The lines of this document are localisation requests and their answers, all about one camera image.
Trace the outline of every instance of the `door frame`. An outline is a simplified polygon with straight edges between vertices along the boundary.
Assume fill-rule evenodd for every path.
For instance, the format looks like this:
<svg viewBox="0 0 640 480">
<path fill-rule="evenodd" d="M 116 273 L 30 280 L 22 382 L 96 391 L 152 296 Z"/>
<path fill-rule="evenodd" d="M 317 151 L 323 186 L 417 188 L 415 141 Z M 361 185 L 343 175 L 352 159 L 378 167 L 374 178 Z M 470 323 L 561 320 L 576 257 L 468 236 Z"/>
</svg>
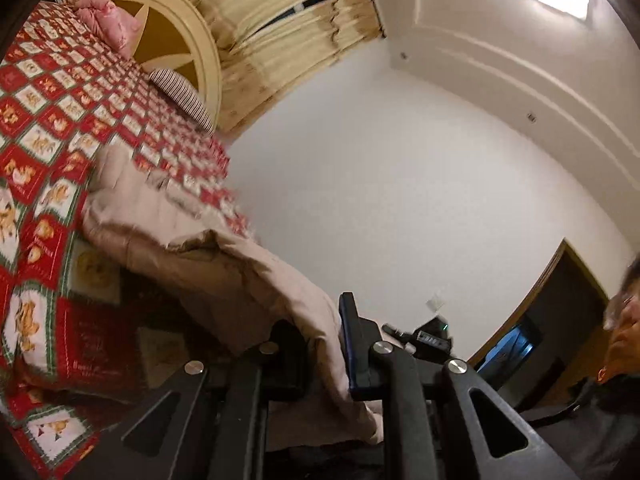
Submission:
<svg viewBox="0 0 640 480">
<path fill-rule="evenodd" d="M 525 296 L 524 300 L 519 304 L 516 310 L 508 317 L 507 321 L 505 321 L 502 326 L 496 331 L 494 335 L 492 335 L 489 340 L 482 345 L 482 347 L 471 356 L 471 359 L 468 360 L 468 363 L 472 366 L 476 366 L 488 353 L 489 351 L 496 346 L 498 341 L 502 339 L 514 326 L 517 325 L 520 318 L 524 315 L 527 309 L 531 306 L 531 303 L 537 298 L 540 291 L 546 285 L 551 274 L 555 270 L 558 262 L 562 258 L 562 256 L 568 256 L 572 259 L 572 261 L 578 266 L 584 277 L 588 280 L 591 286 L 597 291 L 598 295 L 602 298 L 604 304 L 609 302 L 609 297 L 606 292 L 593 275 L 593 273 L 586 266 L 584 261 L 578 256 L 578 253 L 575 252 L 575 249 L 571 247 L 571 244 L 564 238 L 560 245 L 556 249 L 554 256 L 551 258 L 551 261 L 545 267 L 545 270 L 540 274 L 540 277 L 536 281 L 536 284 L 529 291 L 529 293 Z"/>
</svg>

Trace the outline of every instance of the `red quilt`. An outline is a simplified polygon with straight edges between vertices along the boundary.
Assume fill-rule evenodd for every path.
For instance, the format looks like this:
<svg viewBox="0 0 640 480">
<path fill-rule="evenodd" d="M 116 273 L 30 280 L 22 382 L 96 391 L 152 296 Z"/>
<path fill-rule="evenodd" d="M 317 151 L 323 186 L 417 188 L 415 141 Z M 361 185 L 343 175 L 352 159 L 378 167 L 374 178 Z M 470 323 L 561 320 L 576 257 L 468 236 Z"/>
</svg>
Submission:
<svg viewBox="0 0 640 480">
<path fill-rule="evenodd" d="M 149 305 L 172 299 L 82 239 L 91 161 L 114 143 L 246 234 L 223 187 L 222 146 L 71 9 L 38 4 L 0 66 L 0 412 L 43 478 L 77 463 L 96 428 L 122 414 L 119 401 L 187 357 L 180 334 L 197 330 L 180 314 L 173 331 L 151 326 L 158 311 Z"/>
</svg>

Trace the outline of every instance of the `metal bolt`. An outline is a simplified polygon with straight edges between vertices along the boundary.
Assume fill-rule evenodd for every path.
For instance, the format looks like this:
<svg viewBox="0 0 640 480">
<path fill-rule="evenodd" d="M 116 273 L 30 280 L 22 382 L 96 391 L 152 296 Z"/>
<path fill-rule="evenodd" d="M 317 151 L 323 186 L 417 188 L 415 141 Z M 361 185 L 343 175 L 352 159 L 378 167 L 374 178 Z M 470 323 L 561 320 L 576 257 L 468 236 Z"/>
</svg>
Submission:
<svg viewBox="0 0 640 480">
<path fill-rule="evenodd" d="M 463 374 L 468 369 L 466 363 L 460 359 L 452 359 L 447 363 L 447 367 L 455 374 Z"/>
<path fill-rule="evenodd" d="M 189 361 L 184 365 L 184 371 L 189 375 L 201 374 L 204 371 L 204 364 L 201 361 Z"/>
<path fill-rule="evenodd" d="M 266 341 L 260 345 L 260 353 L 262 355 L 274 355 L 278 353 L 280 347 L 273 341 Z"/>
<path fill-rule="evenodd" d="M 394 351 L 394 346 L 386 341 L 376 341 L 373 343 L 373 351 L 378 354 L 391 354 Z"/>
</svg>

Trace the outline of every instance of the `glasses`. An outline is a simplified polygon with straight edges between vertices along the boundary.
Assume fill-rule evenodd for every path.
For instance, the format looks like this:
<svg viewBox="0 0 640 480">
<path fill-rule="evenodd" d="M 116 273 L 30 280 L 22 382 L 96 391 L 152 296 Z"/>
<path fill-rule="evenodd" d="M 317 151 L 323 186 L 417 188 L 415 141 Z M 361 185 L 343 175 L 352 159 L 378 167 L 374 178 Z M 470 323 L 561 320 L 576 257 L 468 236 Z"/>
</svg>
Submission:
<svg viewBox="0 0 640 480">
<path fill-rule="evenodd" d="M 629 294 L 628 292 L 620 292 L 611 298 L 604 311 L 604 330 L 613 330 L 618 326 L 620 314 L 631 303 L 633 298 L 639 301 L 635 294 Z"/>
</svg>

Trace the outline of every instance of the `bed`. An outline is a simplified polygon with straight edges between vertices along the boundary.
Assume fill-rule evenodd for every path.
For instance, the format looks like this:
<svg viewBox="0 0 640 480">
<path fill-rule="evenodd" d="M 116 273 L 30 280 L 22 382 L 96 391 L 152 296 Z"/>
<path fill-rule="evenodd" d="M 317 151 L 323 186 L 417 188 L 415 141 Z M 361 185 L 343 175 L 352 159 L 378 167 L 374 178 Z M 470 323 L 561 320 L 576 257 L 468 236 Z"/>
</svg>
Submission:
<svg viewBox="0 0 640 480">
<path fill-rule="evenodd" d="M 216 122 L 222 98 L 222 69 L 207 23 L 188 0 L 113 0 L 136 16 L 143 30 L 133 49 L 146 72 L 170 68 L 198 89 Z"/>
<path fill-rule="evenodd" d="M 224 356 L 171 296 L 82 238 L 92 160 L 106 144 L 247 234 L 222 145 L 70 8 L 41 2 L 0 64 L 0 412 L 42 478 L 68 472 L 176 364 Z"/>
</svg>

